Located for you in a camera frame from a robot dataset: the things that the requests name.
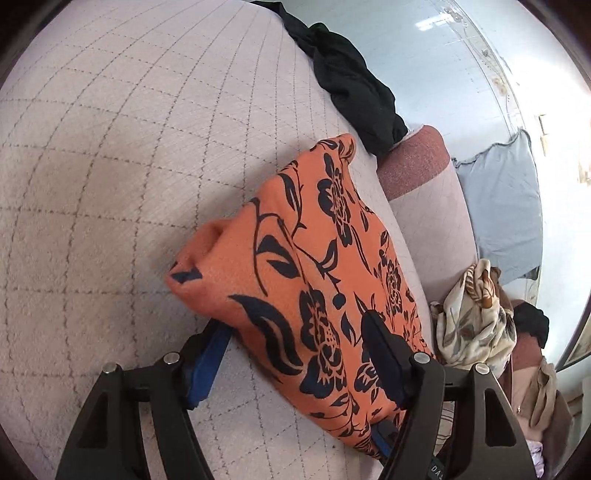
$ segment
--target pillow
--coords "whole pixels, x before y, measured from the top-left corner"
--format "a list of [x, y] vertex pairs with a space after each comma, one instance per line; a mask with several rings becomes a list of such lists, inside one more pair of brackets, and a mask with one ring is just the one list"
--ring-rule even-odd
[[378, 168], [428, 302], [443, 302], [476, 262], [466, 202], [443, 138], [424, 126]]

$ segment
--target tan cloth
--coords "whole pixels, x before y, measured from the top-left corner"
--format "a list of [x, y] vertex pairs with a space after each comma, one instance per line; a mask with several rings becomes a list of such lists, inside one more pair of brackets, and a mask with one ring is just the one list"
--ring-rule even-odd
[[556, 401], [556, 370], [542, 358], [521, 404], [521, 414], [530, 419], [530, 428], [543, 432], [550, 425]]
[[487, 364], [497, 378], [503, 373], [517, 336], [512, 311], [501, 307], [491, 278], [491, 263], [482, 259], [468, 268], [441, 304], [432, 303], [441, 360], [469, 369]]

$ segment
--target white wall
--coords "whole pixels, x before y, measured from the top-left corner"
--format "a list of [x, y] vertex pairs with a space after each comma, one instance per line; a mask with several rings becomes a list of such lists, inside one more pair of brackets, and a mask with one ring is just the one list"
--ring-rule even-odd
[[[457, 2], [510, 69], [534, 143], [544, 215], [537, 305], [551, 322], [544, 354], [557, 362], [591, 292], [591, 189], [577, 182], [576, 168], [591, 134], [591, 93], [558, 40], [517, 0]], [[550, 157], [539, 140], [541, 114], [556, 125]], [[591, 362], [581, 362], [559, 373], [559, 382], [571, 388], [590, 371]]]

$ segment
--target picture frame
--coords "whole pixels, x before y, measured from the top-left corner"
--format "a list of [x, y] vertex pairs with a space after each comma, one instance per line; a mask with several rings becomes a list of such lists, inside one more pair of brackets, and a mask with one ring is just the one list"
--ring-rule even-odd
[[556, 365], [559, 372], [591, 355], [591, 296], [581, 317], [581, 321], [570, 339], [569, 345]]

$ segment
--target pile of clothes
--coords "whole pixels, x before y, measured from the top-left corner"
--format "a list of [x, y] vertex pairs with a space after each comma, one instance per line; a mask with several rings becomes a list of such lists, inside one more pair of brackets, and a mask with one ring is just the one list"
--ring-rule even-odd
[[[557, 390], [554, 365], [542, 356], [550, 321], [527, 302], [511, 303], [499, 285], [500, 273], [489, 260], [479, 260], [443, 304], [431, 304], [439, 360], [463, 369], [476, 363], [490, 367], [521, 426], [538, 478], [552, 478], [571, 415]], [[447, 411], [442, 436], [449, 436], [452, 421]]]

